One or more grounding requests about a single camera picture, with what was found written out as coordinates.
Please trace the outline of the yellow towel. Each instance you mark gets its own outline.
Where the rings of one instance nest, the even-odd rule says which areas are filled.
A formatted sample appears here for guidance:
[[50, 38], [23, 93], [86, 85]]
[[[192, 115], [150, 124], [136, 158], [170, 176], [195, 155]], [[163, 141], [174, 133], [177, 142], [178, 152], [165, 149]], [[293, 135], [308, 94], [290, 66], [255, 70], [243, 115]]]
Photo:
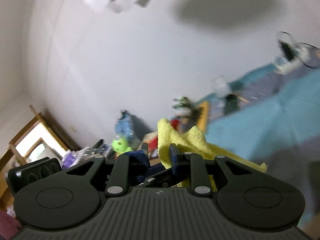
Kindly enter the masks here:
[[204, 133], [196, 126], [188, 132], [180, 135], [171, 126], [167, 119], [161, 119], [157, 125], [158, 128], [158, 155], [161, 164], [166, 168], [171, 168], [169, 146], [175, 144], [181, 153], [194, 152], [203, 157], [205, 160], [214, 160], [217, 155], [224, 155], [249, 166], [259, 172], [266, 172], [266, 164], [257, 165], [238, 155], [229, 152], [219, 146], [210, 144], [206, 141]]

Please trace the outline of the illustrated children book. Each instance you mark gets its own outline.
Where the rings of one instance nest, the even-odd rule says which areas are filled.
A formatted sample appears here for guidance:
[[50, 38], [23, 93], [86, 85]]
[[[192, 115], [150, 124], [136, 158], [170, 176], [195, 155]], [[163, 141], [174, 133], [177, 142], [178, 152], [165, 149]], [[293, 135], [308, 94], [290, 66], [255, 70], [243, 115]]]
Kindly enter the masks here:
[[158, 150], [158, 132], [154, 131], [146, 134], [143, 142], [147, 143], [149, 157], [151, 157]]

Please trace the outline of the green frog plush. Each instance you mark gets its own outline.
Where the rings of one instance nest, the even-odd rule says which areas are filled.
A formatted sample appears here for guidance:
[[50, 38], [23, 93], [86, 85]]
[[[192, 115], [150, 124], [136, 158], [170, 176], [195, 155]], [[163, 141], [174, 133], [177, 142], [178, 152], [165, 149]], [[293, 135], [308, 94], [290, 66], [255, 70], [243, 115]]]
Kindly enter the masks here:
[[116, 135], [116, 137], [112, 140], [111, 146], [114, 152], [119, 154], [132, 151], [127, 139], [120, 134]]

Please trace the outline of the blue packaged bag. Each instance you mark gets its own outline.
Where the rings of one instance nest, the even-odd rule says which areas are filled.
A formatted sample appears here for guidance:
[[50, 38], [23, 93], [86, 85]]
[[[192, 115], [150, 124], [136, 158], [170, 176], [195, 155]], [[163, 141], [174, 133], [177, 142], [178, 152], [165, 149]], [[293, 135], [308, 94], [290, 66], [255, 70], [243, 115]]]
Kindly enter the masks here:
[[116, 121], [115, 132], [133, 142], [136, 138], [131, 114], [127, 110], [120, 111], [120, 117]]

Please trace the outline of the red chili plush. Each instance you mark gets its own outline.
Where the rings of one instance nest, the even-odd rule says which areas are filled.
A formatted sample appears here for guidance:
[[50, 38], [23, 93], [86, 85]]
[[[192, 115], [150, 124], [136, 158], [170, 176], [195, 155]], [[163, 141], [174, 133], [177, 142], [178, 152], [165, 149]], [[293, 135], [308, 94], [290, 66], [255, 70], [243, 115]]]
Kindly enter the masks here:
[[173, 119], [170, 121], [171, 126], [174, 130], [177, 130], [180, 124], [180, 121], [178, 119]]

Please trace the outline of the small panda plush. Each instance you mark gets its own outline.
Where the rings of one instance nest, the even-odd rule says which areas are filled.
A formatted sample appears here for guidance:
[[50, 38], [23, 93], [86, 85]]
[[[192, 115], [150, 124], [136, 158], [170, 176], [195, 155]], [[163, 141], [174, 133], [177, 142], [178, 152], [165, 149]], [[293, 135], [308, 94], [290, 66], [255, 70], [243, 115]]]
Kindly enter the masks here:
[[174, 98], [172, 109], [177, 118], [191, 118], [197, 113], [195, 104], [186, 96]]

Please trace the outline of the yellow book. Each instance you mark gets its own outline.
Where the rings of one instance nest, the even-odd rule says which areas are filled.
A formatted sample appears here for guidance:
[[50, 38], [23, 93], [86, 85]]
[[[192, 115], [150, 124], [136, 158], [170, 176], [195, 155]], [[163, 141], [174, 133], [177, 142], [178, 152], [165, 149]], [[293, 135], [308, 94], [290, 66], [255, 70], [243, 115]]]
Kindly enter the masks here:
[[208, 101], [203, 101], [197, 108], [199, 110], [199, 117], [197, 119], [196, 126], [205, 133], [207, 129], [210, 104]]

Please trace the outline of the purple plastic bag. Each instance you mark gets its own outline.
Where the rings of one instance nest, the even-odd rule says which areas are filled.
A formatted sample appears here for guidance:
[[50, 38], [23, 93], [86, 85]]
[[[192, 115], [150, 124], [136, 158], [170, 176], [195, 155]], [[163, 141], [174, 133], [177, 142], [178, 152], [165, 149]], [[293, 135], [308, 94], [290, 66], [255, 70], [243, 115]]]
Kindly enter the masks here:
[[84, 161], [84, 155], [87, 150], [89, 150], [89, 147], [85, 147], [78, 151], [68, 150], [65, 156], [62, 158], [62, 168], [67, 169], [77, 165], [81, 161]]

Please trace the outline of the phone stand with mirror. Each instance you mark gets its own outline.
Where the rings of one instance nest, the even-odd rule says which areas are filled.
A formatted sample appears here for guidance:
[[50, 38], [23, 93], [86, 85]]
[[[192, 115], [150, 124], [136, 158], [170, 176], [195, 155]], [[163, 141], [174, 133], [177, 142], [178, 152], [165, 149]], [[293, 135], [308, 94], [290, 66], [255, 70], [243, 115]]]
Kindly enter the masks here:
[[220, 100], [219, 106], [224, 115], [229, 115], [239, 109], [238, 97], [233, 93], [224, 76], [218, 76], [213, 80], [213, 93]]

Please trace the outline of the blue striped bed blanket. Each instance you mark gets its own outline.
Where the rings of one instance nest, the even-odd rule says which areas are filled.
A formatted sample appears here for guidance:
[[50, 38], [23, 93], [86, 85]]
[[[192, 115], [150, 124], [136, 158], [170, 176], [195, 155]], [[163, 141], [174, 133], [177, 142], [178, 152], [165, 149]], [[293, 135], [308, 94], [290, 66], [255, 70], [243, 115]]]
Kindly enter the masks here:
[[227, 116], [210, 118], [206, 139], [297, 187], [306, 201], [299, 222], [306, 226], [319, 211], [319, 193], [312, 187], [319, 160], [319, 70], [299, 67], [288, 75], [272, 65], [258, 68], [231, 86], [246, 103]]

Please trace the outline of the wooden cabinet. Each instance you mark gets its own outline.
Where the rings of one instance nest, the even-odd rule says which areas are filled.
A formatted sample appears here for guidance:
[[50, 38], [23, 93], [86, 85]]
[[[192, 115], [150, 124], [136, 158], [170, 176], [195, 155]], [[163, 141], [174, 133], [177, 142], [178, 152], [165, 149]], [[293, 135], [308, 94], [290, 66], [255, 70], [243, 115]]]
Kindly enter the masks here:
[[29, 106], [35, 115], [10, 141], [1, 156], [1, 209], [13, 204], [14, 197], [5, 181], [6, 172], [24, 165], [48, 153], [50, 157], [62, 159], [68, 150], [78, 150], [80, 146], [67, 135], [48, 111], [41, 113]]

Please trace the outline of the white power strip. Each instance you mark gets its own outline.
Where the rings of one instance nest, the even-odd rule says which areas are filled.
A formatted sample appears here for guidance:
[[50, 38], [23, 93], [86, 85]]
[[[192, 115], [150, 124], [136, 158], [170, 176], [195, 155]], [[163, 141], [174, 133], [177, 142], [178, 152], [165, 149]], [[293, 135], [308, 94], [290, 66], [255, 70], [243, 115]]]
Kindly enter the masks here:
[[278, 56], [274, 61], [274, 72], [280, 75], [287, 75], [301, 67], [303, 65], [302, 60], [309, 61], [310, 59], [311, 56], [309, 54], [302, 54], [291, 61], [288, 61], [285, 57]]

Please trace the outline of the black charger adapter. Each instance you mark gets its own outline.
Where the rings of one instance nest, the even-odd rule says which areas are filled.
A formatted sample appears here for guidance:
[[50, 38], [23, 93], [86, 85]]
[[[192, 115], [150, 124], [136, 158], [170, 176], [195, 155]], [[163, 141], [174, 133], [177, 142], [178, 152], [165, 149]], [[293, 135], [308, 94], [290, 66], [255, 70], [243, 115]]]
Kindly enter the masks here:
[[285, 59], [287, 59], [287, 61], [292, 61], [295, 59], [295, 53], [294, 50], [291, 48], [291, 46], [284, 41], [279, 41], [279, 46], [281, 48], [281, 51], [284, 54]]

